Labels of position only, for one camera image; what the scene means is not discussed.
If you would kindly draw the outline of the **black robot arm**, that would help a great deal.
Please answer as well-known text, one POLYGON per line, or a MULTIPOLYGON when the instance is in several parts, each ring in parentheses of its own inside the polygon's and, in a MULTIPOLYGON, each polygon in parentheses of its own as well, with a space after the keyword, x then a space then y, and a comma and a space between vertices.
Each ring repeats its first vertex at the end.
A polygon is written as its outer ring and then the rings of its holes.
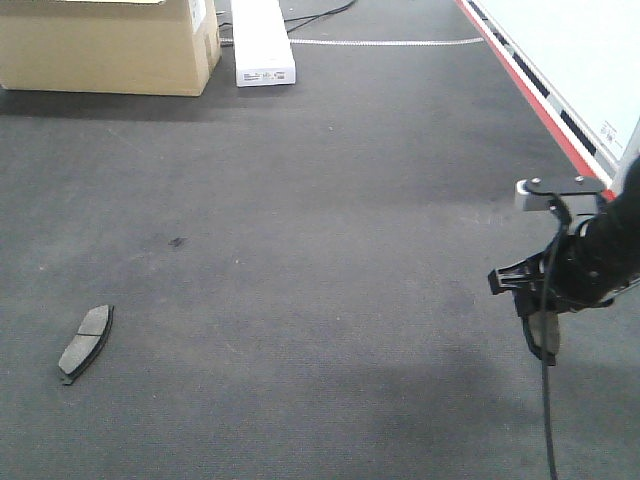
POLYGON ((639 283, 639 163, 632 162, 612 201, 593 177, 524 179, 515 186, 523 211, 548 210, 559 230, 542 251, 492 270, 493 294, 510 292, 531 353, 549 366, 560 346, 558 317, 606 308, 639 283))

